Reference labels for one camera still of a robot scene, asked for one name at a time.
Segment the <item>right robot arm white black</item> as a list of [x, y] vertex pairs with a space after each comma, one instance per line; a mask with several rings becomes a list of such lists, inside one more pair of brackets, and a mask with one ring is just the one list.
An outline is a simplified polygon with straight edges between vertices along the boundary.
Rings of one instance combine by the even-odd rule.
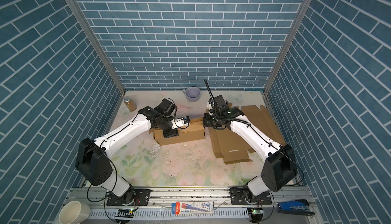
[[240, 137], [263, 160], [260, 174], [243, 187], [248, 199], [267, 191], [278, 192], [298, 174], [294, 150], [276, 141], [282, 135], [265, 106], [249, 105], [239, 109], [225, 105], [213, 109], [208, 105], [203, 125], [215, 132], [230, 130], [235, 139]]

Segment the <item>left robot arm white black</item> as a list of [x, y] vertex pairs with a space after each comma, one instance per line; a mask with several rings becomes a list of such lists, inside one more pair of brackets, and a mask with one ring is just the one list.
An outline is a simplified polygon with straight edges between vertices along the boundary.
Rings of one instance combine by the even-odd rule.
[[160, 129], [165, 138], [179, 135], [179, 129], [190, 125], [188, 116], [176, 118], [175, 103], [164, 98], [155, 108], [145, 107], [119, 128], [96, 139], [86, 138], [79, 144], [75, 168], [91, 183], [120, 198], [122, 205], [135, 199], [134, 187], [119, 176], [112, 160], [114, 154], [138, 135]]

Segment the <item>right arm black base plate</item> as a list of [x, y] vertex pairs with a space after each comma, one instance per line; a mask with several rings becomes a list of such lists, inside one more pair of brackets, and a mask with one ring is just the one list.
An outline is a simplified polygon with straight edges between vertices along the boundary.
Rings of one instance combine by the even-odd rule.
[[270, 205], [272, 204], [269, 192], [253, 195], [247, 188], [231, 187], [228, 190], [232, 205]]

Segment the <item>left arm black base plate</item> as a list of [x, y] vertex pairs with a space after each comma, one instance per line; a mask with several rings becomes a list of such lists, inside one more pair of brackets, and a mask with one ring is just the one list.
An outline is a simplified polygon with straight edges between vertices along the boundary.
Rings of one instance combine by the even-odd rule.
[[109, 193], [108, 206], [147, 206], [150, 199], [150, 189], [131, 189], [128, 190], [122, 197], [118, 197], [113, 193]]

